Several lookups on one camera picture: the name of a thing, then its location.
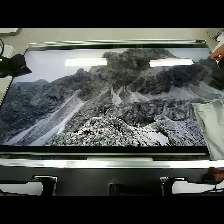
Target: screen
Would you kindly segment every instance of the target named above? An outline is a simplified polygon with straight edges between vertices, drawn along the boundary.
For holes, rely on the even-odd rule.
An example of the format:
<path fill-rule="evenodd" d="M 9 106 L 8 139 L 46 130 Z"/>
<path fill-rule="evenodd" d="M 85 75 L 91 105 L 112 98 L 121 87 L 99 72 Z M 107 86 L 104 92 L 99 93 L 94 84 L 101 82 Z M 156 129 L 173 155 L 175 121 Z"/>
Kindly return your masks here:
<path fill-rule="evenodd" d="M 0 109 L 11 146 L 205 146 L 192 103 L 223 96 L 208 48 L 28 51 Z M 151 67 L 151 60 L 192 65 Z"/>

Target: gray sky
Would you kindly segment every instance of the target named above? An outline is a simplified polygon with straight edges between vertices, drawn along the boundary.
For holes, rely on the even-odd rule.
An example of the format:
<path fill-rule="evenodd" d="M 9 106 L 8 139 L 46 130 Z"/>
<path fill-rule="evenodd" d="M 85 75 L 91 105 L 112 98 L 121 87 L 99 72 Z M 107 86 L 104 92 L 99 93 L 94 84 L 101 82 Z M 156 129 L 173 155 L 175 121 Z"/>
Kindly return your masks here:
<path fill-rule="evenodd" d="M 209 56 L 207 48 L 166 48 L 172 54 L 180 58 L 191 58 L 198 61 L 200 58 Z M 45 79 L 52 82 L 58 78 L 74 75 L 80 68 L 65 66 L 66 59 L 75 58 L 102 58 L 105 52 L 122 53 L 127 49 L 79 49 L 79 50 L 49 50 L 49 51 L 28 51 L 25 54 L 27 66 L 32 73 L 14 79 L 14 82 L 34 82 Z M 91 67 L 82 67 L 89 71 Z"/>

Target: gray cloth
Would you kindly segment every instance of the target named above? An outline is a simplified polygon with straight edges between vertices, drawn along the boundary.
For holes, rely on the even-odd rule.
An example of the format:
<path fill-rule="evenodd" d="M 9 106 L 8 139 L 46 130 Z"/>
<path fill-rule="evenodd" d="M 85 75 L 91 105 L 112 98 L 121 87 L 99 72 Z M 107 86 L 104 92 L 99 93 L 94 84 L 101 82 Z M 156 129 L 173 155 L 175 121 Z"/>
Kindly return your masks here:
<path fill-rule="evenodd" d="M 224 159 L 224 99 L 193 104 L 212 160 Z"/>

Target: person's hand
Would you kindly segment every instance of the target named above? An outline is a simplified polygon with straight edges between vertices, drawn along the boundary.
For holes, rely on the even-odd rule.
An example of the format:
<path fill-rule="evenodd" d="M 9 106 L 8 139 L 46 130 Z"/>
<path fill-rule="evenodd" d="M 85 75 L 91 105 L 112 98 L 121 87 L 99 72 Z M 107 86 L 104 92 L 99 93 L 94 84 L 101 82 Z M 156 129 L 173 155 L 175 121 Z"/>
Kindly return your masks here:
<path fill-rule="evenodd" d="M 224 57 L 224 44 L 211 53 L 210 58 L 213 60 L 220 61 Z"/>

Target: rocky mountain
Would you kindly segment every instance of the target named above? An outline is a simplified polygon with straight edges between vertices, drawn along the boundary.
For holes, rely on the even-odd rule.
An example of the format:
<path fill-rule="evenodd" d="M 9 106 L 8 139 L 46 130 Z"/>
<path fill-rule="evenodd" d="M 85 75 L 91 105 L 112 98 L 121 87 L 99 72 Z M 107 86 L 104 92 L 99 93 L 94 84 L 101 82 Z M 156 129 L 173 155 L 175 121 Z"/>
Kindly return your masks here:
<path fill-rule="evenodd" d="M 215 62 L 151 68 L 149 60 L 175 57 L 163 48 L 106 52 L 103 57 L 107 65 L 89 72 L 80 68 L 51 83 L 12 84 L 0 110 L 0 143 L 205 144 L 191 103 L 222 96 L 208 85 Z"/>

